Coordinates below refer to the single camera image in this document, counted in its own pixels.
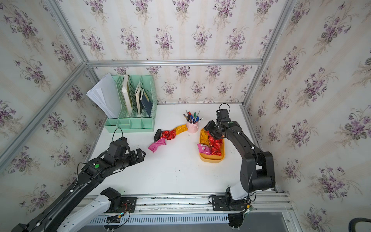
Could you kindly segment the small yellow tea bag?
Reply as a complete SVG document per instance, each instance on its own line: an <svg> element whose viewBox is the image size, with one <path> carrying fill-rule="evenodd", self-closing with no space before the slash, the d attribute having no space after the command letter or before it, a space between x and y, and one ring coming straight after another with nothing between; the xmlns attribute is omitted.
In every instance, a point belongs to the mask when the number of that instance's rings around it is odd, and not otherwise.
<svg viewBox="0 0 371 232"><path fill-rule="evenodd" d="M200 131L200 144L209 146L209 136L208 132L205 129Z"/></svg>

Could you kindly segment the pink tea bag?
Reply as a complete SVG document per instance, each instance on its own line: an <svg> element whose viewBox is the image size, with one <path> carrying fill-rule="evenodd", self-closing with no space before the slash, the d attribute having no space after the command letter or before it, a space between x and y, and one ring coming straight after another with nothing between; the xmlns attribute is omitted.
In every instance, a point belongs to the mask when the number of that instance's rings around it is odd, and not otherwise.
<svg viewBox="0 0 371 232"><path fill-rule="evenodd" d="M198 151L199 151L200 154L204 154L204 155L207 155L207 156L210 156L212 154L211 148L208 147L207 145L197 144L197 147L198 147Z"/></svg>
<svg viewBox="0 0 371 232"><path fill-rule="evenodd" d="M160 146L165 146L166 145L166 139L165 138L160 138L158 139L156 142L152 143L148 149L150 151L152 151L153 153L155 153L157 151L157 149L160 147Z"/></svg>

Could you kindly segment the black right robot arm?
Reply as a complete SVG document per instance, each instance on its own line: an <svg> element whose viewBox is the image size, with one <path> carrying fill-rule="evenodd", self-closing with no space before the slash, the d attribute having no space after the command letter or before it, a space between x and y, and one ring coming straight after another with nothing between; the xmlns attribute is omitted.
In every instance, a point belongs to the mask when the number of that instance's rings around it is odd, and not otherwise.
<svg viewBox="0 0 371 232"><path fill-rule="evenodd" d="M214 139L227 139L242 158L240 182L229 188L228 194L234 201L241 200L257 190L275 187L274 159L272 153L258 148L235 121L216 123L209 121L204 129Z"/></svg>

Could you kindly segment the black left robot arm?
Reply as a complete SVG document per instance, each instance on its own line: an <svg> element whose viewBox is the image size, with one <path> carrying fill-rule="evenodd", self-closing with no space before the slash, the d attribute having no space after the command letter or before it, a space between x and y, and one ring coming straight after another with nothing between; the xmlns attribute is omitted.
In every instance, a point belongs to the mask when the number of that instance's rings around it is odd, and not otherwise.
<svg viewBox="0 0 371 232"><path fill-rule="evenodd" d="M76 213L72 211L107 177L143 162L146 153L131 150L125 137L110 143L109 148L82 167L76 180L45 210L26 224L19 223L14 232L77 232L101 213L121 208L121 193L113 188L101 192L96 202Z"/></svg>

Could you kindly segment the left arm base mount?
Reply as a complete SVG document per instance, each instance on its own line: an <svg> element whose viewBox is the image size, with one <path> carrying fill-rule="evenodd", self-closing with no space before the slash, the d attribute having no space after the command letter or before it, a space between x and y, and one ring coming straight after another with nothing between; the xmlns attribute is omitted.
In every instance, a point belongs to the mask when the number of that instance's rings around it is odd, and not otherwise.
<svg viewBox="0 0 371 232"><path fill-rule="evenodd" d="M100 195L108 198L109 208L106 213L123 213L129 211L133 213L137 203L137 197L122 196L117 190L107 188Z"/></svg>

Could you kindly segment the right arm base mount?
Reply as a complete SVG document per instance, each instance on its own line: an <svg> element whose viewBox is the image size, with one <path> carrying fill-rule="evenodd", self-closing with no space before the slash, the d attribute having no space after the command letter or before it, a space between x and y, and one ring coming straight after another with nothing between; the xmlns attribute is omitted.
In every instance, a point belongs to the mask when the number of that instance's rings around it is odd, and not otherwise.
<svg viewBox="0 0 371 232"><path fill-rule="evenodd" d="M233 199L231 187L227 187L226 192L221 195L211 194L208 196L208 204L212 205L213 211L244 211L247 210L251 203L256 199L251 199L253 193L242 191L242 198Z"/></svg>

